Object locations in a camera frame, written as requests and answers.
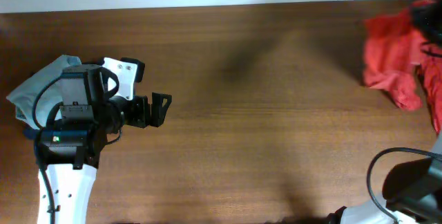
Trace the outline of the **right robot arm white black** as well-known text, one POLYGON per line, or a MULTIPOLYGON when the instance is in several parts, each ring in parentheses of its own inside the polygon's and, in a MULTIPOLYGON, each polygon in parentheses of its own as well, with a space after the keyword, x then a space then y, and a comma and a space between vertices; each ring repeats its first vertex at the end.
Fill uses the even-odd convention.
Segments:
POLYGON ((326 218, 328 224, 421 224, 441 222, 441 136, 431 151, 407 147, 385 149, 374 156, 366 175, 370 200, 362 205, 341 207, 326 218), (375 195, 371 176, 381 156, 394 152, 424 156, 395 165, 375 195))

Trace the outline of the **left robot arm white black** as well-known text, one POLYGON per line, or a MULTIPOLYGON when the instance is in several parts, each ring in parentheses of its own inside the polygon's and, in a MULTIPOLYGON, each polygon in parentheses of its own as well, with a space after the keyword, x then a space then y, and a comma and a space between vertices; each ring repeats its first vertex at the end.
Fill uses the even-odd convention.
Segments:
POLYGON ((39 168, 38 223, 85 223, 101 151, 125 125, 160 127, 172 97, 127 100, 117 94, 117 74, 97 64, 65 68, 56 79, 62 100, 34 139, 39 168))

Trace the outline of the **red t-shirt with logo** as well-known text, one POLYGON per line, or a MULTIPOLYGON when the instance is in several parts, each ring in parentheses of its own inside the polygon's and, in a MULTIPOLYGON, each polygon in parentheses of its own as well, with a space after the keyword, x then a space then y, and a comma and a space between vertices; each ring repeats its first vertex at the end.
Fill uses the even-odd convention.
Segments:
POLYGON ((368 19, 365 27, 365 85, 386 91, 401 109, 419 109, 422 102, 415 92, 414 70, 419 67, 423 76, 421 64, 434 56, 421 51, 426 38, 412 25, 411 10, 368 19))

